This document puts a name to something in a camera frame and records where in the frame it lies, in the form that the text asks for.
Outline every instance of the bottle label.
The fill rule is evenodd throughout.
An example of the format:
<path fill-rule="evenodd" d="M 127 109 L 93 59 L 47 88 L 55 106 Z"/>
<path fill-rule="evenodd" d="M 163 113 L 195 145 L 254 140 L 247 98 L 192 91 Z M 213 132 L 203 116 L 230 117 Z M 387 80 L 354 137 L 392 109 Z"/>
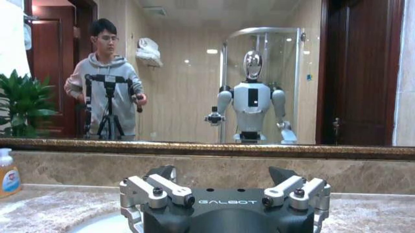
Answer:
<path fill-rule="evenodd" d="M 7 172 L 3 179 L 3 191 L 13 192 L 20 186 L 20 177 L 19 172 L 16 170 L 11 170 Z"/>

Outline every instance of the shower enclosure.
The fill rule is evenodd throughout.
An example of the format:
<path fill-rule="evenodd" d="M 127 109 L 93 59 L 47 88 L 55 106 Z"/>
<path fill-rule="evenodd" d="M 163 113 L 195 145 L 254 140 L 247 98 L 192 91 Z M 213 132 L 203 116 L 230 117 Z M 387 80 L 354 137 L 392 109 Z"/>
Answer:
<path fill-rule="evenodd" d="M 246 80 L 243 59 L 250 50 L 263 55 L 263 70 L 259 81 L 274 91 L 286 92 L 286 118 L 296 132 L 298 120 L 298 79 L 299 79 L 299 28 L 247 28 L 234 32 L 223 43 L 220 53 L 220 86 L 235 87 Z M 226 122 L 219 127 L 220 143 L 234 143 L 238 132 L 236 115 L 231 108 L 226 111 Z M 276 127 L 276 117 L 270 108 L 263 124 L 263 143 L 280 143 L 282 136 Z"/>

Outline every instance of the hand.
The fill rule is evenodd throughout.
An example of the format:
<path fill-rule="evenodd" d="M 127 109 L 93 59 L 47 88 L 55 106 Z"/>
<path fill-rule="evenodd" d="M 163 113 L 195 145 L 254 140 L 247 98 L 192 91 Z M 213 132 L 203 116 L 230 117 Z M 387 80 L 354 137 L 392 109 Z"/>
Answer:
<path fill-rule="evenodd" d="M 84 99 L 84 94 L 80 94 L 79 96 L 77 96 L 77 101 L 80 101 L 81 103 L 85 103 L 85 99 Z"/>
<path fill-rule="evenodd" d="M 136 94 L 136 105 L 144 106 L 147 104 L 147 96 L 145 94 L 140 93 Z"/>

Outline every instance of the hand soap bottle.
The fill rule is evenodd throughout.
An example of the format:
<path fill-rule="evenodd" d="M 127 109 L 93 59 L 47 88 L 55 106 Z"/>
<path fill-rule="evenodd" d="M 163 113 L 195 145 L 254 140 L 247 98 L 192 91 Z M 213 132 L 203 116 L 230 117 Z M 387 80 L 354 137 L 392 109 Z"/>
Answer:
<path fill-rule="evenodd" d="M 13 158 L 9 156 L 12 149 L 0 149 L 0 198 L 4 198 L 21 190 L 20 176 L 16 166 L 13 165 Z"/>

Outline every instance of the gray hoodie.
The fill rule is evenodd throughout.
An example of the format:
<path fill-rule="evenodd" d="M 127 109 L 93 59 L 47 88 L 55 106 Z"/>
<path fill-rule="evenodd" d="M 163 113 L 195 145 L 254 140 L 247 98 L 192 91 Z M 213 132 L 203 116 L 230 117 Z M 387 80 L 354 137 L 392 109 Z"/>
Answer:
<path fill-rule="evenodd" d="M 65 82 L 65 92 L 68 95 L 77 98 L 80 94 L 85 96 L 85 74 L 96 75 L 115 75 L 132 80 L 132 88 L 135 93 L 143 93 L 143 85 L 135 68 L 127 62 L 125 58 L 116 55 L 109 64 L 101 64 L 96 59 L 96 54 L 91 53 L 88 58 L 80 61 L 76 65 L 75 71 Z M 91 134 L 97 133 L 99 123 L 103 116 L 108 113 L 105 111 L 108 99 L 105 97 L 105 88 L 103 82 L 92 81 L 92 116 L 91 116 Z M 128 85 L 117 83 L 115 86 L 115 97 L 112 99 L 113 114 L 117 115 L 121 128 L 125 135 L 135 135 L 136 126 L 136 111 L 135 104 L 128 92 Z"/>

